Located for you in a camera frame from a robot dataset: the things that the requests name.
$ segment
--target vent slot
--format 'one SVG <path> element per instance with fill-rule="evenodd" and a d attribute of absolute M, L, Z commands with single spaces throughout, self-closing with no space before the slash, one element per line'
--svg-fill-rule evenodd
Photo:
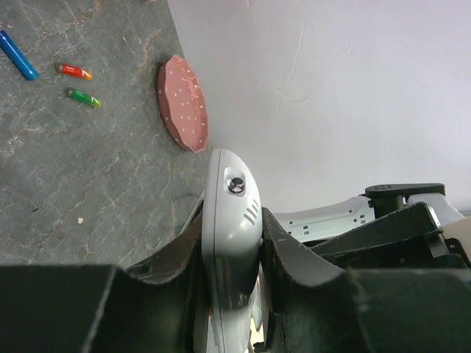
<path fill-rule="evenodd" d="M 251 219 L 249 215 L 247 215 L 246 213 L 244 213 L 244 217 L 245 217 L 245 219 L 247 219 L 253 226 L 255 226 L 255 221 L 254 221 L 253 219 Z"/>
<path fill-rule="evenodd" d="M 251 209 L 249 209 L 249 208 L 247 208 L 246 210 L 247 210 L 248 213 L 250 213 L 250 214 L 253 216 L 253 218 L 257 219 L 257 215 L 255 214 L 255 212 L 253 212 L 253 211 L 252 211 Z"/>

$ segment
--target black plastic part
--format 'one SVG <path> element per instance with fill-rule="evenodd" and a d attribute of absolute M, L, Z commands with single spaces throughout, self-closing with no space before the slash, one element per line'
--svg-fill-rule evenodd
<path fill-rule="evenodd" d="M 326 257 L 341 268 L 430 268 L 433 256 L 424 238 L 399 241 L 385 246 Z"/>
<path fill-rule="evenodd" d="M 471 262 L 468 257 L 468 254 L 465 252 L 461 242 L 455 238 L 445 239 L 445 244 L 447 245 L 448 251 L 452 254 L 457 254 L 464 263 L 466 263 L 468 268 L 471 268 Z"/>
<path fill-rule="evenodd" d="M 468 268 L 463 257 L 458 254 L 446 254 L 422 264 L 426 268 Z"/>
<path fill-rule="evenodd" d="M 471 352 L 469 270 L 343 271 L 307 252 L 267 209 L 263 238 L 265 351 Z"/>
<path fill-rule="evenodd" d="M 206 353 L 201 217 L 127 273 L 12 266 L 0 283 L 1 352 Z"/>
<path fill-rule="evenodd" d="M 445 186 L 432 184 L 385 184 L 370 186 L 365 189 L 365 196 L 371 199 L 370 207 L 375 208 L 375 217 L 404 208 L 403 198 L 420 193 L 440 193 L 445 196 Z"/>
<path fill-rule="evenodd" d="M 346 254 L 441 233 L 442 229 L 431 215 L 429 206 L 417 202 L 320 243 L 311 250 L 327 259 L 339 258 Z"/>

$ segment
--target black bracket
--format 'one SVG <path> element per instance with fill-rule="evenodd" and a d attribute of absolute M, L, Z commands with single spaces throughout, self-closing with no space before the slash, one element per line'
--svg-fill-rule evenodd
<path fill-rule="evenodd" d="M 407 201 L 410 195 L 420 193 L 440 193 L 445 196 L 445 186 L 439 183 L 375 185 L 366 188 L 364 196 L 371 199 L 369 206 L 375 209 L 375 217 L 380 218 L 403 209 L 404 199 Z"/>

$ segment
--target white wall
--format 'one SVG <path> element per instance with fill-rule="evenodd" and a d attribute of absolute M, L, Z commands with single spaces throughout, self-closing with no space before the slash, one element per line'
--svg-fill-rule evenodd
<path fill-rule="evenodd" d="M 272 211 L 393 182 L 443 182 L 471 209 L 471 1 L 169 5 L 211 142 L 245 160 Z"/>

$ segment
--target wall scratch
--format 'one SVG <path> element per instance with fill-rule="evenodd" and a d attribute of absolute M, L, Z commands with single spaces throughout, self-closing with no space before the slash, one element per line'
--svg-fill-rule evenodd
<path fill-rule="evenodd" d="M 417 52 L 419 52 L 419 53 L 425 54 L 425 55 L 427 55 L 427 56 L 429 56 L 429 57 L 431 57 L 431 58 L 433 58 L 433 59 L 436 60 L 436 57 L 434 57 L 432 54 L 430 54 L 428 51 L 426 51 L 426 50 L 424 50 L 424 49 L 422 49 L 422 48 L 417 48 L 417 47 L 415 47 L 415 46 L 410 46 L 410 45 L 408 45 L 408 44 L 406 44 L 406 43 L 400 42 L 400 41 L 395 40 L 395 39 L 391 39 L 391 41 L 392 41 L 392 42 L 395 42 L 395 43 L 397 43 L 397 44 L 399 44 L 400 46 L 405 46 L 406 48 L 409 48 L 410 50 L 417 51 Z"/>
<path fill-rule="evenodd" d="M 283 92 L 281 94 L 281 97 L 278 100 L 278 107 L 281 107 L 281 102 L 283 101 L 283 98 L 285 97 L 286 93 L 288 92 L 289 86 L 293 82 L 294 73 L 296 72 L 298 62 L 300 61 L 300 53 L 301 53 L 302 43 L 304 42 L 304 27 L 305 27 L 305 21 L 302 20 L 300 42 L 297 45 L 296 56 L 294 57 L 294 62 L 293 62 L 293 66 L 291 68 L 291 73 L 289 74 L 288 82 L 286 83 L 285 89 L 283 90 Z"/>
<path fill-rule="evenodd" d="M 290 99 L 289 101 L 292 102 L 292 103 L 300 103 L 302 101 L 305 101 L 306 99 L 308 99 L 309 97 L 311 97 L 312 95 L 314 94 L 314 92 L 311 92 L 309 93 L 307 96 L 301 98 L 301 99 Z"/>

